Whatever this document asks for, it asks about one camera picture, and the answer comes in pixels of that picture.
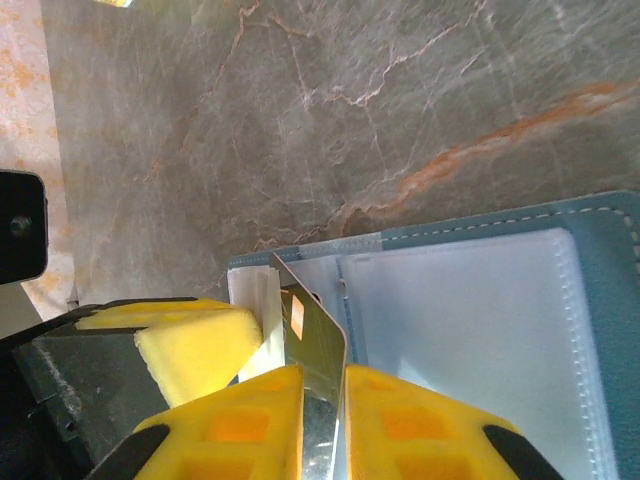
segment yellow foam pad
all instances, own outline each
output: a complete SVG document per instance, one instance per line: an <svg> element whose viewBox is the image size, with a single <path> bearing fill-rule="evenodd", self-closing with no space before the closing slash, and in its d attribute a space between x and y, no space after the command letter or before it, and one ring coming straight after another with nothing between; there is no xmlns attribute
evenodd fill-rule
<svg viewBox="0 0 640 480"><path fill-rule="evenodd" d="M288 366L151 417L171 431L136 480L298 480L303 395Z"/></svg>
<svg viewBox="0 0 640 480"><path fill-rule="evenodd" d="M482 427L504 419L368 367L346 369L352 480L517 480Z"/></svg>
<svg viewBox="0 0 640 480"><path fill-rule="evenodd" d="M75 323L78 330L101 328L144 328L159 323L186 322L226 315L233 305L208 298L186 301L139 301L95 310Z"/></svg>
<svg viewBox="0 0 640 480"><path fill-rule="evenodd" d="M229 385L262 343L253 314L225 309L139 330L135 342L170 407Z"/></svg>

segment marble surface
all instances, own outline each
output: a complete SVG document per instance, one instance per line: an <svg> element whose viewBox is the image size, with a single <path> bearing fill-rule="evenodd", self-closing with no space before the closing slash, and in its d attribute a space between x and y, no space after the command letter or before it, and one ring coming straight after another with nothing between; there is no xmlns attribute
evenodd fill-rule
<svg viewBox="0 0 640 480"><path fill-rule="evenodd" d="M42 0L81 303L640 188L636 0Z"/></svg>
<svg viewBox="0 0 640 480"><path fill-rule="evenodd" d="M49 201L47 269L22 284L40 317L48 320L66 312L75 299L75 277L39 0L1 2L0 105L0 168L38 174Z"/></svg>

